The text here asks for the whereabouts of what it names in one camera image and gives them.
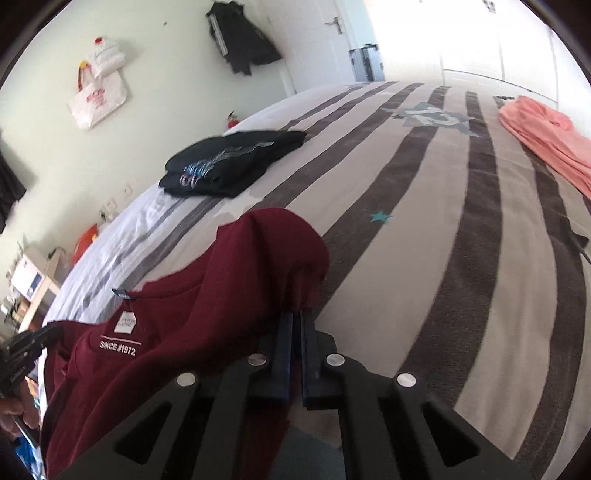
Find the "left hand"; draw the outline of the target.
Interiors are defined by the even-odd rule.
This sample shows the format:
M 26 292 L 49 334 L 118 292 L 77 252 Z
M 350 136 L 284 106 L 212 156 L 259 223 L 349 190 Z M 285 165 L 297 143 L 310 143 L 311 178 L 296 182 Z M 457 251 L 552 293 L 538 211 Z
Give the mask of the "left hand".
M 9 440 L 20 437 L 20 432 L 15 419 L 20 418 L 24 424 L 32 430 L 37 430 L 39 425 L 39 413 L 34 405 L 33 398 L 25 390 L 18 398 L 6 398 L 1 400 L 1 431 Z

